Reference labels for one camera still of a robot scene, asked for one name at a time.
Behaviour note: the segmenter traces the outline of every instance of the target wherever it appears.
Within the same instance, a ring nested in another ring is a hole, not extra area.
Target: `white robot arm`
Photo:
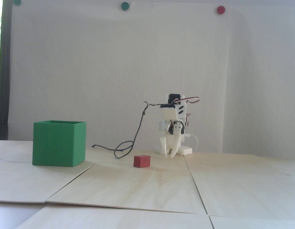
[[[192,148],[181,146],[185,137],[185,125],[187,123],[187,100],[180,94],[167,96],[167,105],[160,108],[163,111],[163,120],[158,122],[158,134],[162,147],[157,149],[160,154],[192,154]]]

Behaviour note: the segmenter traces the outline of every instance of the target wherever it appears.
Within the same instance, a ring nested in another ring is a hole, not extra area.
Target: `white wall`
[[[224,153],[295,158],[295,7],[231,7]]]
[[[295,158],[295,7],[283,5],[295,1],[240,1],[281,6],[223,15],[217,4],[76,2],[13,8],[11,140],[32,140],[35,121],[84,120],[88,144],[115,147],[133,139],[143,101],[184,93],[201,97],[187,130],[199,151]],[[135,148],[153,149],[160,118],[147,110]]]
[[[132,140],[143,101],[200,96],[187,132],[221,152],[229,14],[217,5],[22,1],[13,8],[9,139],[32,140],[42,120],[87,122],[87,143]],[[149,108],[135,148],[158,144]]]

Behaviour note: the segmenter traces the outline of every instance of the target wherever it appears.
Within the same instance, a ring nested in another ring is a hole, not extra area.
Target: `green box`
[[[33,165],[74,167],[85,160],[86,122],[34,123]]]

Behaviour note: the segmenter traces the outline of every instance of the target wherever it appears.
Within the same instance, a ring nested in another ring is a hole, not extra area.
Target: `red block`
[[[134,167],[143,168],[150,166],[150,156],[148,155],[139,155],[134,156]]]

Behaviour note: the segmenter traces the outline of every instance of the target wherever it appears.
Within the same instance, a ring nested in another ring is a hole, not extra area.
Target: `wooden floor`
[[[133,167],[142,154],[151,166]],[[45,202],[22,229],[295,229],[295,160],[148,151],[116,159],[87,147],[74,168],[31,162],[31,142],[0,141],[0,201]]]

